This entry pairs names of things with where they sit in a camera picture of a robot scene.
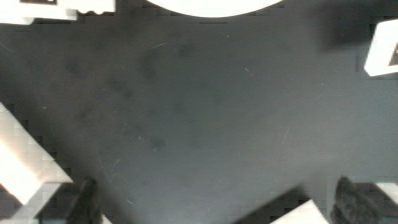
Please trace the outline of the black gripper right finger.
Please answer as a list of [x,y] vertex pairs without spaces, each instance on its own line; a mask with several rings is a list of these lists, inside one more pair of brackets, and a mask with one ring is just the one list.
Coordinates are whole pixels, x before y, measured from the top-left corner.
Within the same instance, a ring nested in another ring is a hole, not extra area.
[[333,224],[398,224],[398,203],[376,183],[342,177],[337,185]]

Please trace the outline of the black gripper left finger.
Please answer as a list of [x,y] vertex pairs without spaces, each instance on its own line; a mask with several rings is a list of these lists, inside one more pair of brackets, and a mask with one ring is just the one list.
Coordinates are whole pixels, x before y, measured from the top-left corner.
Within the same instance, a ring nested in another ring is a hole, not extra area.
[[36,215],[40,224],[100,224],[98,182],[63,183]]

